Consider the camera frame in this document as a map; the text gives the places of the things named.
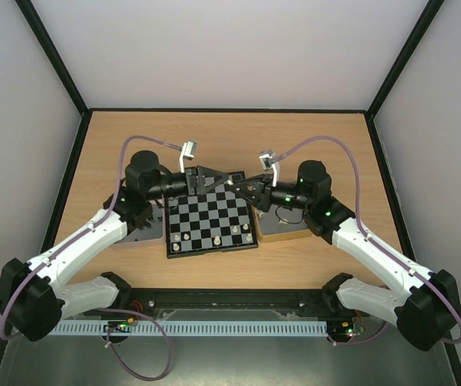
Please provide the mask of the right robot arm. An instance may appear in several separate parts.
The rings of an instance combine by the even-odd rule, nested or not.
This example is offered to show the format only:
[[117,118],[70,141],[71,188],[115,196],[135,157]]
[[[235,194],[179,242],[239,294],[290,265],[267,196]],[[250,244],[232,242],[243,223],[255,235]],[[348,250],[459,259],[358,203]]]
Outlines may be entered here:
[[367,285],[341,273],[324,287],[323,304],[334,315],[358,310],[395,326],[421,351],[443,341],[461,322],[455,278],[445,269],[433,272],[379,239],[357,212],[331,193],[331,176],[320,161],[305,161],[294,183],[275,175],[258,175],[231,184],[231,189],[260,211],[272,206],[299,209],[307,228],[328,244],[354,257],[383,286]]

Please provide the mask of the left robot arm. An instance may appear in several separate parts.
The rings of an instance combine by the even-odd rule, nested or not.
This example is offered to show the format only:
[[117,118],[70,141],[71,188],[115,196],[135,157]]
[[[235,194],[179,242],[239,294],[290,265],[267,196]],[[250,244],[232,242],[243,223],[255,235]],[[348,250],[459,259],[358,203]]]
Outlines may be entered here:
[[205,194],[226,183],[228,174],[203,166],[177,173],[160,164],[158,155],[141,150],[118,171],[116,191],[96,215],[68,238],[27,262],[13,259],[0,277],[0,336],[11,325],[34,342],[48,335],[59,321],[114,304],[127,284],[105,273],[90,281],[70,279],[96,255],[143,228],[152,201]]

